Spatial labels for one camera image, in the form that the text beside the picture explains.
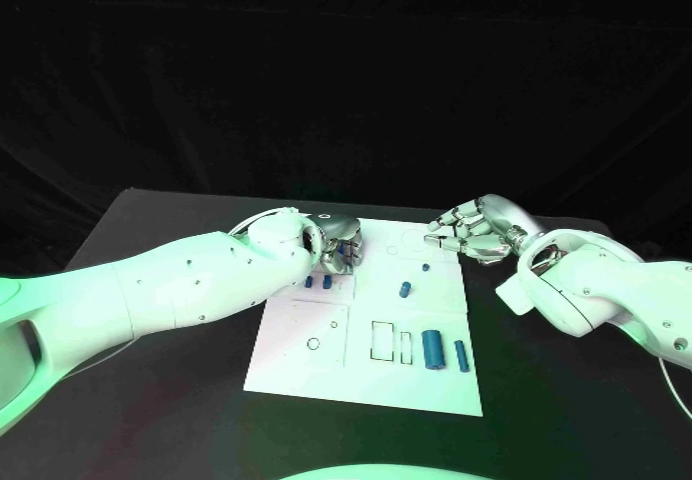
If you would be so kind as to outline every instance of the cable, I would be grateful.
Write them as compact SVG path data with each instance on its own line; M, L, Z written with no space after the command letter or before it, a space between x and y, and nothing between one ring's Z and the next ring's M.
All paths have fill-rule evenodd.
M659 357L659 363L661 363L661 370L664 371L664 376L666 377L666 382L668 382L668 388L671 388L671 392L674 393L674 397L678 400L678 403L685 410L685 413L688 414L688 417L692 419L692 413L690 413L688 407L682 403L681 396L678 395L678 391L675 390L674 387L674 382L671 381L671 377L668 376L668 370L666 370L666 365L664 363L664 359Z
M84 368L81 368L77 372L73 372L71 374L65 375L62 377L62 380L68 379L70 377L74 377L78 373L83 373L85 370L88 370L91 367L96 367L101 362L106 362L110 358L113 358L139 339L133 338L111 354L109 354L101 360L94 362L91 365L87 365Z
M287 213L296 213L297 210L290 207L282 207L282 208L273 208L271 210L267 210L263 213L258 213L257 215L253 215L250 218L247 218L228 232L230 235L235 235L256 220L258 220L261 217L266 217L267 215L271 215L279 212L287 212Z

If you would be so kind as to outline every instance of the black backdrop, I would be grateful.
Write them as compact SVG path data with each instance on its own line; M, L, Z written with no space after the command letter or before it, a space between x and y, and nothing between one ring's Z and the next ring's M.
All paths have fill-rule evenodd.
M0 274L60 270L129 187L439 209L493 192L690 257L684 6L293 3L2 7Z

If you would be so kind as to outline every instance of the blue battery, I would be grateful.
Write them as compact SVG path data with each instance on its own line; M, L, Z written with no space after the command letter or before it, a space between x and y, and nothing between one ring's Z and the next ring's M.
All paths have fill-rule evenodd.
M444 368L443 337L439 330L423 332L423 356L426 357L426 368L429 370Z
M410 291L411 291L411 283L410 283L410 282L404 282L404 283L401 284L400 297L401 297L401 298L407 298Z
M466 358L465 342L457 340L455 342L455 348L457 349L459 369L466 373L470 372L469 359Z

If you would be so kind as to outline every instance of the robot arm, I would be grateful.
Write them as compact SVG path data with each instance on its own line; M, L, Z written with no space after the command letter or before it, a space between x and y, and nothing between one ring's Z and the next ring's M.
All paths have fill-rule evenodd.
M519 256L498 295L518 315L534 307L553 325L581 337L615 324L658 357L692 368L692 264L645 263L612 238L579 230L548 231L508 199L486 195L429 225L456 225L460 237L426 242L483 265Z
M313 219L282 209L251 220L233 234L184 238L117 262L0 279L0 434L71 370L109 348L228 317L305 281L318 262L332 273L354 272L362 261L358 219ZM24 321L39 342L38 362Z

